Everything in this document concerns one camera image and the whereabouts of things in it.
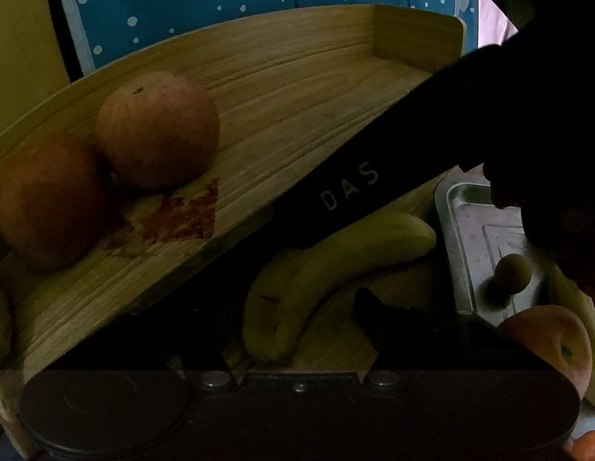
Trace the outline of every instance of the red apple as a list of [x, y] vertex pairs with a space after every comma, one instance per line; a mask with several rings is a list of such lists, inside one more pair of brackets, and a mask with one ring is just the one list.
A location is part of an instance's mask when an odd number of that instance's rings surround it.
[[577, 440], [569, 442], [566, 451], [576, 461], [595, 461], [595, 430], [587, 431]]
[[203, 174], [219, 142], [219, 115], [198, 83], [172, 73], [133, 79], [103, 102], [96, 136], [120, 178], [155, 191]]
[[109, 169], [73, 135], [50, 137], [0, 165], [0, 232], [34, 267], [55, 269], [83, 256], [111, 209]]
[[583, 398], [592, 374], [592, 347], [585, 326], [573, 312], [540, 305], [509, 317], [498, 328], [564, 374]]

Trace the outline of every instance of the wooden fruit bowl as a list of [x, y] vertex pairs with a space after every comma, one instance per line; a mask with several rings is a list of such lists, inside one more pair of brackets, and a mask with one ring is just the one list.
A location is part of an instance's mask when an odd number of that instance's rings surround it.
[[[153, 70], [204, 84], [219, 108], [221, 134], [204, 176], [171, 195], [124, 200], [120, 220], [75, 265], [36, 272], [0, 249], [0, 283], [15, 318], [8, 368], [25, 383], [117, 315], [154, 303], [258, 229], [278, 195], [456, 61], [464, 28], [451, 16], [383, 5], [252, 16], [124, 57], [37, 106], [0, 135], [0, 160], [51, 133], [91, 138], [103, 100]], [[183, 221], [179, 234], [176, 220]]]

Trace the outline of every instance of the stain on wood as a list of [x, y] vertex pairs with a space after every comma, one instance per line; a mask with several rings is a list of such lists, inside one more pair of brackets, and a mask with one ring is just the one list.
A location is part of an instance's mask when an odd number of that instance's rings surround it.
[[134, 258], [146, 254], [149, 246], [189, 239], [209, 240], [214, 234], [219, 179], [189, 201], [163, 195], [161, 204], [147, 217], [134, 223], [118, 216], [112, 224], [105, 249], [111, 254]]

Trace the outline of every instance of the metal tray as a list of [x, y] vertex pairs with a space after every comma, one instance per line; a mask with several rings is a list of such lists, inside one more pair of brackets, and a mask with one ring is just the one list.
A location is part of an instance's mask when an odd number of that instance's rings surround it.
[[[554, 260], [528, 243], [518, 207], [496, 208], [488, 181], [469, 175], [443, 180], [434, 199], [449, 256], [457, 310], [475, 312], [498, 326], [517, 312], [547, 303], [545, 280]], [[530, 261], [532, 279], [506, 308], [501, 308], [488, 301], [486, 290], [496, 264], [510, 253], [519, 253]], [[591, 429], [595, 429], [595, 407], [583, 400], [573, 436]]]

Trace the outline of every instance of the screw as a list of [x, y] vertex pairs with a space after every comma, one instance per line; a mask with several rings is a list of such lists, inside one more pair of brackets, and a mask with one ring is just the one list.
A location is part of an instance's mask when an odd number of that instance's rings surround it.
[[296, 391], [297, 393], [305, 392], [306, 388], [308, 388], [306, 383], [295, 383], [293, 385], [293, 390]]
[[201, 383], [210, 388], [220, 388], [231, 381], [231, 375], [227, 371], [206, 371], [201, 374]]
[[370, 382], [376, 386], [393, 386], [400, 381], [400, 377], [391, 371], [372, 371], [369, 378]]

